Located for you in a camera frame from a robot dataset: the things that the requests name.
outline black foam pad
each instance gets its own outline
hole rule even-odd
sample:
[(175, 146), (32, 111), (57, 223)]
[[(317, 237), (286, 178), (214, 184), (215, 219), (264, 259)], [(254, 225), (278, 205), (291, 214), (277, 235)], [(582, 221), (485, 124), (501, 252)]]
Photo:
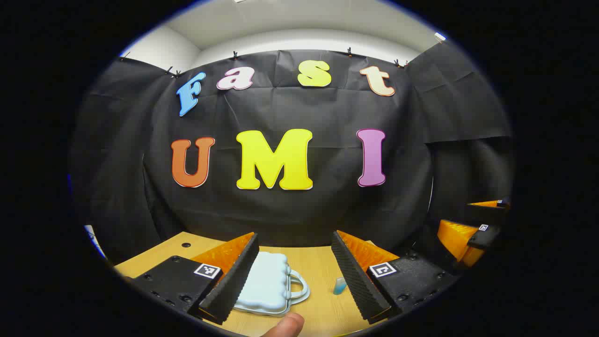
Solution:
[(239, 298), (252, 264), (258, 256), (258, 234), (254, 234), (243, 249), (231, 270), (199, 303), (199, 316), (216, 324), (222, 324)]
[(360, 268), (352, 252), (336, 231), (333, 232), (331, 249), (362, 318), (368, 320), (370, 324), (386, 318), (385, 312), (391, 308), (391, 305)]

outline blue letter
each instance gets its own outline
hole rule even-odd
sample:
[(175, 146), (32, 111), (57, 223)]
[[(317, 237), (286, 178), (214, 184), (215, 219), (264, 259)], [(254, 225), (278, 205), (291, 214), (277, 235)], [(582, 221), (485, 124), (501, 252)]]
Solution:
[(205, 77), (206, 73), (201, 72), (177, 90), (177, 95), (179, 95), (179, 98), (181, 99), (181, 111), (179, 111), (179, 117), (183, 117), (183, 115), (191, 110), (191, 108), (198, 104), (198, 99), (194, 98), (193, 95), (199, 95), (199, 91), (202, 89), (199, 85), (199, 81), (203, 80)]

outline black fabric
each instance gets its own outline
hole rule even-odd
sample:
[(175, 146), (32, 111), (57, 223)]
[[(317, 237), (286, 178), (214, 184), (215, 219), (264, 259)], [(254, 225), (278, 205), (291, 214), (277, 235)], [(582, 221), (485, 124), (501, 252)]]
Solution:
[[(309, 59), (331, 67), (326, 88), (297, 81), (299, 63)], [(389, 73), (395, 95), (370, 89), (359, 73), (370, 65)], [(226, 71), (243, 66), (256, 71), (250, 88), (216, 88)], [(200, 71), (207, 76), (198, 104), (179, 117), (176, 91)], [(506, 113), (480, 73), (446, 43), (405, 68), (293, 50), (241, 55), (173, 78), (142, 62), (117, 60), (92, 86), (80, 114), (71, 148), (75, 199), (115, 263), (182, 230), (219, 240), (254, 231), (262, 245), (323, 246), (339, 229), (393, 250), (427, 218), (433, 177), (431, 213), (440, 217), (461, 216), (463, 201), (504, 197), (512, 181)], [(313, 133), (313, 188), (282, 190), (280, 175), (272, 189), (263, 182), (258, 190), (238, 189), (237, 134), (259, 130), (274, 150), (292, 128)], [(363, 128), (386, 134), (380, 186), (357, 183), (362, 145), (356, 132)], [(183, 188), (172, 177), (170, 146), (199, 137), (216, 139), (209, 175), (202, 186)], [(197, 156), (192, 145), (187, 172), (196, 171)]]

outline yellow letter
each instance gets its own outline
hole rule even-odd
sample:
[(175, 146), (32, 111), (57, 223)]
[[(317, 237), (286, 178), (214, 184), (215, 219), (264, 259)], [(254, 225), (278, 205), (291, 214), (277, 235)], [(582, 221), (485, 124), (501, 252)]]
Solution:
[(329, 65), (325, 61), (307, 60), (299, 64), (298, 81), (303, 86), (328, 86), (331, 82)]
[(308, 142), (312, 133), (305, 129), (291, 129), (283, 135), (277, 149), (270, 149), (260, 131), (244, 131), (237, 135), (241, 143), (241, 179), (239, 189), (258, 189), (260, 181), (254, 175), (254, 166), (264, 180), (266, 187), (272, 188), (285, 166), (282, 189), (310, 189), (312, 180), (308, 177)]

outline purple letter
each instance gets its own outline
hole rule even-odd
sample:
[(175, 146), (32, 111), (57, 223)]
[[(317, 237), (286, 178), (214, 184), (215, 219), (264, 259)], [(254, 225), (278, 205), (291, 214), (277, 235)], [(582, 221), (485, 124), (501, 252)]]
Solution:
[(362, 176), (358, 179), (361, 187), (382, 185), (385, 175), (381, 172), (381, 147), (385, 133), (377, 129), (358, 130), (356, 136), (362, 141), (364, 153)]

